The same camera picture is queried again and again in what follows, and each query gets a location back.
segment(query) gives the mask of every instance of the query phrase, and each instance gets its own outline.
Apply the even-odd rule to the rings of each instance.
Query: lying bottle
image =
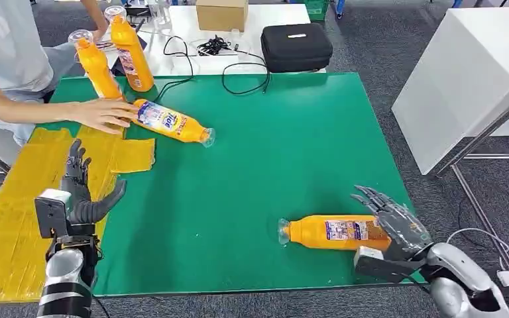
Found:
[[[390,237],[373,215],[310,215],[299,221],[278,222],[280,244],[289,241],[309,248],[356,250],[367,246],[385,251]]]
[[[108,68],[106,55],[93,41],[93,34],[88,30],[77,30],[69,34],[68,41],[75,44],[79,61],[87,72],[98,97],[123,98],[122,91]]]
[[[134,123],[182,142],[199,142],[206,148],[215,141],[215,130],[202,127],[197,120],[145,99],[138,99],[138,118]]]
[[[110,21],[112,43],[118,49],[118,57],[128,83],[135,91],[150,90],[153,87],[153,75],[137,34],[126,20],[126,9],[113,5],[104,10],[104,15]]]

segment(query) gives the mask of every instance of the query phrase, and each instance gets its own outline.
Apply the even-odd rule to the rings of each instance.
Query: black case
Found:
[[[267,26],[260,42],[272,73],[320,70],[333,55],[331,41],[317,23]]]

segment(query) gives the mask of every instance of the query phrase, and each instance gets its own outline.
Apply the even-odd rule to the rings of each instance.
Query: human hand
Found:
[[[73,103],[68,110],[66,119],[76,121],[91,128],[98,129],[109,134],[121,134],[120,131],[112,129],[107,124],[120,127],[130,127],[125,119],[137,119],[138,107],[121,100],[94,99],[83,103]]]
[[[99,28],[98,30],[96,31],[92,31],[91,33],[93,34],[93,41],[96,43],[96,42],[100,42],[100,40],[102,39],[102,37],[104,36],[104,34],[106,33],[106,30],[108,29],[108,25],[106,25],[106,28]]]

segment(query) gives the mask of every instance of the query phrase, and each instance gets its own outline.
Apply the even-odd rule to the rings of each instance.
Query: yellow mat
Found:
[[[89,190],[93,200],[107,195],[119,173],[151,169],[154,139],[123,140],[82,126],[77,138],[92,158]],[[34,198],[59,187],[73,138],[66,129],[37,128],[0,189],[0,302],[37,301],[44,283],[50,239],[40,238]],[[97,224],[102,237],[106,218]]]

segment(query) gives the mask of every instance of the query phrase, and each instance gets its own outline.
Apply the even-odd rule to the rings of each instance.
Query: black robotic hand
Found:
[[[351,196],[365,205],[378,219],[381,227],[396,242],[406,256],[413,256],[432,244],[430,234],[405,205],[400,205],[387,195],[371,187],[355,186],[365,197]]]
[[[93,202],[87,186],[89,180],[89,164],[91,158],[83,162],[85,148],[81,147],[81,140],[75,139],[67,158],[65,176],[62,178],[60,189],[71,193],[72,210],[67,220],[72,224],[94,224],[112,209],[122,198],[126,188],[125,180],[118,180],[114,190],[101,201]]]

